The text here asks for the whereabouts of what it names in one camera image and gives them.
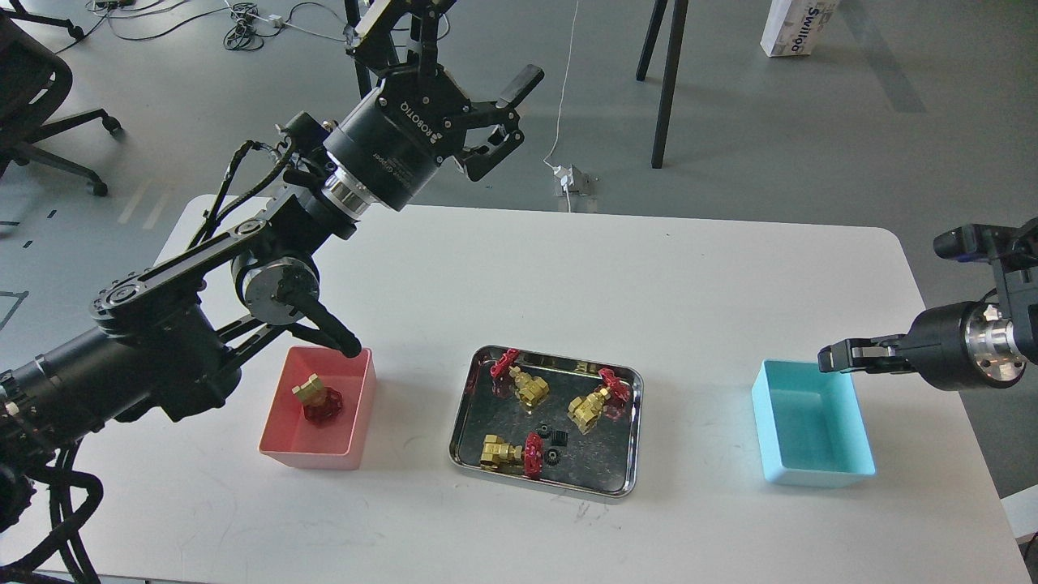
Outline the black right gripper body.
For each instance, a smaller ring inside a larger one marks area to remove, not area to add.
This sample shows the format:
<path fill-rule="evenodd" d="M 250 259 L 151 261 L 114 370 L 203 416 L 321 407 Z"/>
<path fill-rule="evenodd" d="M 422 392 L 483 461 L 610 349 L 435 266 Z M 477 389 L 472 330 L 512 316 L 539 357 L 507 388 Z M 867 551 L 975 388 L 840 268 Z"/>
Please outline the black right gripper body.
<path fill-rule="evenodd" d="M 927 384 L 945 391 L 989 387 L 965 341 L 977 302 L 946 304 L 920 313 L 904 336 L 904 358 Z"/>

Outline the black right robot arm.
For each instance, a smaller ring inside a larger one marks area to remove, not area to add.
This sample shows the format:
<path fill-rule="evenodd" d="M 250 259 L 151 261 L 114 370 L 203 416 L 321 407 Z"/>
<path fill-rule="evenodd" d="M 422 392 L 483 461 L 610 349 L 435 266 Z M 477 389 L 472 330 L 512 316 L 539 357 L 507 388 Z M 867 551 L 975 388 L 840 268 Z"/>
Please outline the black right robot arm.
<path fill-rule="evenodd" d="M 935 254 L 986 263 L 993 288 L 976 302 L 920 313 L 904 335 L 849 337 L 822 347 L 821 372 L 918 373 L 945 391 L 1008 389 L 1037 359 L 1037 221 L 967 223 L 934 238 Z"/>

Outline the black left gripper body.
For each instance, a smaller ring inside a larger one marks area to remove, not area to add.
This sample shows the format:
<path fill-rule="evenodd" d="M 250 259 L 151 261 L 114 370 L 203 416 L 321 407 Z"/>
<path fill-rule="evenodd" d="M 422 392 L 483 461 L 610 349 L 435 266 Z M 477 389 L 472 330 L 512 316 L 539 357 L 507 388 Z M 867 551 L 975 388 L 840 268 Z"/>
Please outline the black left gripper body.
<path fill-rule="evenodd" d="M 415 67 L 391 69 L 323 147 L 375 199 L 400 211 L 463 148 L 466 131 L 444 121 L 470 103 L 441 64 L 431 77 Z"/>

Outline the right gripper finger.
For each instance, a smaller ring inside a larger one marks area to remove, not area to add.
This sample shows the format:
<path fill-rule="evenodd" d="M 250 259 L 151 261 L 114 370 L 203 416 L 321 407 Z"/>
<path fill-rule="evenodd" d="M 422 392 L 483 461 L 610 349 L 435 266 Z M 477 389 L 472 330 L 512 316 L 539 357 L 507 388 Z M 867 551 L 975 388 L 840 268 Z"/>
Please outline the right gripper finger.
<path fill-rule="evenodd" d="M 878 356 L 878 358 L 855 358 L 851 362 L 834 361 L 831 356 L 820 356 L 819 370 L 823 373 L 864 372 L 868 374 L 909 374 L 917 373 L 916 367 L 907 359 L 897 356 Z"/>
<path fill-rule="evenodd" d="M 908 366 L 899 354 L 899 341 L 905 335 L 849 337 L 817 354 L 818 366 Z"/>

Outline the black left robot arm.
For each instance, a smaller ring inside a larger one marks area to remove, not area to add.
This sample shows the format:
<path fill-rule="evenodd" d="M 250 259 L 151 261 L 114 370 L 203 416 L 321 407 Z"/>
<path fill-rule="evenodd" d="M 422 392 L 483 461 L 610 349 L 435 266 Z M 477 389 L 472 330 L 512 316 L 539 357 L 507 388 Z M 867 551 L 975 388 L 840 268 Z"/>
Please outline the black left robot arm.
<path fill-rule="evenodd" d="M 230 164 L 204 223 L 181 255 L 112 282 L 94 328 L 2 373 L 2 528 L 38 483 L 49 534 L 2 568 L 4 582 L 48 583 L 62 556 L 76 582 L 99 577 L 80 536 L 103 499 L 74 469 L 81 440 L 159 407 L 171 421 L 226 404 L 242 366 L 282 333 L 360 355 L 355 333 L 320 302 L 315 252 L 355 233 L 372 204 L 401 210 L 455 159 L 482 180 L 523 143 L 517 107 L 544 78 L 529 64 L 499 98 L 475 102 L 438 60 L 449 1 L 381 1 L 345 30 L 345 51 L 377 85 L 340 123 L 301 112 L 260 185 L 226 202 Z"/>

